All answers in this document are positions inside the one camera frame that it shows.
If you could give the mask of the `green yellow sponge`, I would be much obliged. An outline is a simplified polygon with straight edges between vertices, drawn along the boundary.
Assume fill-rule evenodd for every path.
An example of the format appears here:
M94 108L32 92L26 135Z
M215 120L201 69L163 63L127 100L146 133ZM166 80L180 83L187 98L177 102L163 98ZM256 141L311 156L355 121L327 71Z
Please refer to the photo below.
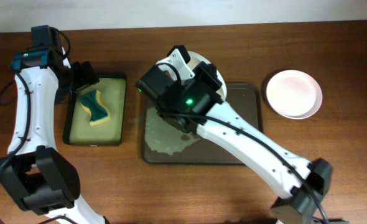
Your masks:
M80 95L79 101L81 107L90 115L90 126L96 126L111 119L110 110L103 104L99 90Z

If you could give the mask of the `cream plastic plate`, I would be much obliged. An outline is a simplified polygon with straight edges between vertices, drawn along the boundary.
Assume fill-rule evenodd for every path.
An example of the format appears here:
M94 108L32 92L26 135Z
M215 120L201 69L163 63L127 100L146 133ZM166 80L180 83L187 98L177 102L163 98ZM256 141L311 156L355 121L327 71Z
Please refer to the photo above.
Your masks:
M193 70L197 65L199 65L201 62L204 62L206 64L206 71L211 72L211 77L215 79L214 84L212 84L213 89L221 96L223 100L226 100L227 97L227 87L226 83L221 76L221 73L216 68L214 64L212 64L209 59L205 58L204 56L193 52L188 51L188 54L190 56L190 61L188 62L188 67Z

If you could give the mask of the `pink plastic plate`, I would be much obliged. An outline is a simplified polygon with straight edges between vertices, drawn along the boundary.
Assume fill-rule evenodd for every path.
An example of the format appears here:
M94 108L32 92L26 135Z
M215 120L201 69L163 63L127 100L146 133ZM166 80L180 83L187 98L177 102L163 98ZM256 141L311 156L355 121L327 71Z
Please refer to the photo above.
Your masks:
M323 102L318 82L299 70L275 73L267 81L264 93L269 106L289 119L309 118L321 108Z

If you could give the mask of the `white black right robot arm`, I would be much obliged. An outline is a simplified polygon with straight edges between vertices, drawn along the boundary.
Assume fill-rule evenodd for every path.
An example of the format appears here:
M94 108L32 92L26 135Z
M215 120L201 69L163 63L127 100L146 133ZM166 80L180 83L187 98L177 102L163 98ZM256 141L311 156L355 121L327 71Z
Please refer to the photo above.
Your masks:
M300 157L245 121L220 95L224 82L214 64L183 45L173 46L156 68L166 80L156 99L166 122L222 147L260 176L277 195L271 212L280 223L329 223L322 200L331 164Z

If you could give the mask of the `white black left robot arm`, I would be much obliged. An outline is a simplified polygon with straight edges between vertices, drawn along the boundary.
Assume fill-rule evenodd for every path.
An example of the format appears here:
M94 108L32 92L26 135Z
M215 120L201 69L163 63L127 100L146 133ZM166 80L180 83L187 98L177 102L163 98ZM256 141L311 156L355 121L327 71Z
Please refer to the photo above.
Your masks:
M76 168L58 151L54 104L58 91L75 91L99 81L89 62L70 64L40 50L14 56L17 111L7 156L0 158L0 183L24 212L60 223L107 223L81 196Z

